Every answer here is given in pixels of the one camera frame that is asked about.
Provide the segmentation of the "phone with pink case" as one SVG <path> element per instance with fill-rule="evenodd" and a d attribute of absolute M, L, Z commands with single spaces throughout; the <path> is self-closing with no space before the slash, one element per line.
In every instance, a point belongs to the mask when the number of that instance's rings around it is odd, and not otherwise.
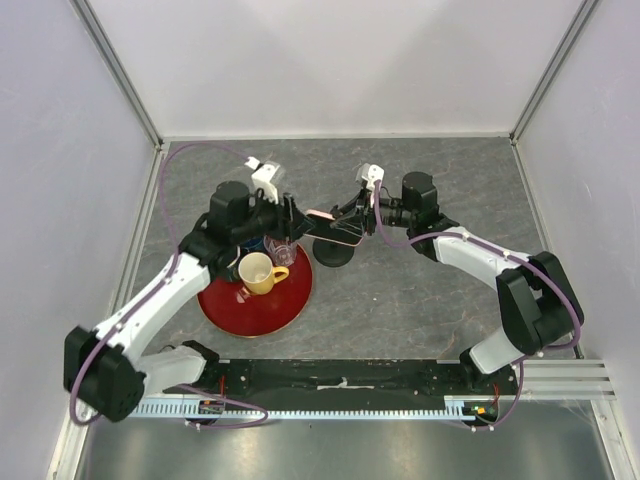
<path fill-rule="evenodd" d="M 356 220 L 337 220 L 328 212 L 314 209 L 307 210 L 305 215 L 314 224 L 306 233 L 308 237 L 349 247 L 357 247 L 363 240 L 362 225 Z"/>

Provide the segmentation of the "black phone stand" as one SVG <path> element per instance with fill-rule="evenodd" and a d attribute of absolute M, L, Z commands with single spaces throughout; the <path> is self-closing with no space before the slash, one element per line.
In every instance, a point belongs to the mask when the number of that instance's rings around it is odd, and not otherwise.
<path fill-rule="evenodd" d="M 328 268 L 339 268 L 348 264 L 355 255 L 355 246 L 315 239 L 312 251 L 315 259 Z"/>

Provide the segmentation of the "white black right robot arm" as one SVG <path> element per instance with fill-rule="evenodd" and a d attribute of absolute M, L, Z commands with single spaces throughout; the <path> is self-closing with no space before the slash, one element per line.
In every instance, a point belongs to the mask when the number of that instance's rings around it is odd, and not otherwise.
<path fill-rule="evenodd" d="M 383 171 L 368 165 L 359 193 L 331 210 L 331 226 L 358 236 L 402 228 L 403 246 L 432 261 L 455 267 L 497 294 L 500 327 L 460 355 L 458 381 L 467 392 L 483 392 L 494 373 L 547 350 L 574 348 L 584 313 L 560 260 L 548 251 L 511 251 L 471 234 L 440 210 L 431 175 L 410 172 L 401 194 L 392 197 Z"/>

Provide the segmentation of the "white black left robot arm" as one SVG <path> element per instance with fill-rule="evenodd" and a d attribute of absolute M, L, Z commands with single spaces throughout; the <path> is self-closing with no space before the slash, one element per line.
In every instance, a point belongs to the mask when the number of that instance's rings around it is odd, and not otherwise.
<path fill-rule="evenodd" d="M 270 236 L 296 241 L 314 221 L 286 194 L 269 199 L 239 181 L 220 184 L 209 209 L 179 242 L 159 274 L 125 306 L 91 330 L 74 328 L 64 341 L 63 386 L 72 421 L 85 425 L 78 402 L 112 422 L 129 416 L 146 396 L 179 385 L 208 393 L 219 382 L 218 356 L 197 342 L 148 355 L 159 330 L 193 297 L 240 261 L 241 246 Z"/>

